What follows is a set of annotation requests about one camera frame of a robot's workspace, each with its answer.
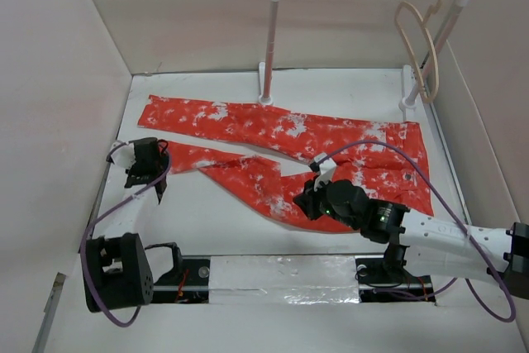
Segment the orange white-speckled trousers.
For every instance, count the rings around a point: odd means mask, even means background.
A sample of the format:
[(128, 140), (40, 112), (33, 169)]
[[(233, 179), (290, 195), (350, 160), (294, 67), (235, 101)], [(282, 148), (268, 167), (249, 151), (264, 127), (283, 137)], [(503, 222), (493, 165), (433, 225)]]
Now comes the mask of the orange white-speckled trousers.
[[(336, 180), (348, 179), (370, 198), (406, 205), (432, 215), (431, 190), (402, 156), (405, 152), (428, 174), (427, 150), (415, 122), (368, 122), (292, 112), (250, 103), (220, 103), (151, 95), (139, 126), (209, 141), (255, 145), (309, 164), (334, 152)], [(350, 228), (324, 215), (310, 221), (293, 203), (314, 174), (284, 175), (280, 165), (260, 155), (235, 153), (171, 141), (174, 174), (199, 169), (264, 217), (307, 231), (348, 233)]]

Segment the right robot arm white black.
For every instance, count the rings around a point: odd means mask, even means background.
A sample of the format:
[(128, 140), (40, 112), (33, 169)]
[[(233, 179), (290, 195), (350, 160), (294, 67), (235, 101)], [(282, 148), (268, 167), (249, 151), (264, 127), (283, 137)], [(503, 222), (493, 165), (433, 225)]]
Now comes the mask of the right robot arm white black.
[(311, 221), (328, 216), (385, 245), (382, 271), (393, 282), (411, 274), (492, 284), (497, 273), (513, 297), (528, 297), (528, 226), (524, 223), (508, 229), (459, 227), (402, 204), (369, 198), (345, 179), (320, 187), (308, 180), (293, 201)]

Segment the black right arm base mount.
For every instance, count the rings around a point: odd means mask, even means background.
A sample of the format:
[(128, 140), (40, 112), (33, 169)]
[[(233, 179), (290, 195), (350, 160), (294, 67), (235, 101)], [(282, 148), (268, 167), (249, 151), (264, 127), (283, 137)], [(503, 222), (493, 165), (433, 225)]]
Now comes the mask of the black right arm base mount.
[(362, 303), (435, 303), (429, 275), (413, 276), (403, 265), (405, 249), (389, 244), (383, 254), (355, 257), (355, 279)]

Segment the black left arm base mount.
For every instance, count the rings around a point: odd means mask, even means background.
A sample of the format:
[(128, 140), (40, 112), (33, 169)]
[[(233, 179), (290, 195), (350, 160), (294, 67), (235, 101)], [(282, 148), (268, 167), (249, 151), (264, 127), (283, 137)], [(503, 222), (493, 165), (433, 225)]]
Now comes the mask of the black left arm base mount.
[(209, 303), (211, 257), (183, 255), (174, 242), (145, 248), (154, 277), (152, 304)]

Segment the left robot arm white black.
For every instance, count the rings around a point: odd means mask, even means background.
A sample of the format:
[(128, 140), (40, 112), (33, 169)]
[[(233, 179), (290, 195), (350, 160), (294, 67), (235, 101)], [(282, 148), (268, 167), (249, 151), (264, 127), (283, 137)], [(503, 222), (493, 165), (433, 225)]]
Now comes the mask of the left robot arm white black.
[(141, 241), (167, 188), (168, 142), (155, 137), (117, 142), (107, 161), (125, 170), (124, 198), (101, 216), (108, 224), (89, 232), (81, 250), (90, 312), (101, 312), (101, 304), (107, 310), (148, 305), (156, 282), (175, 284), (184, 272), (176, 243), (144, 246)]

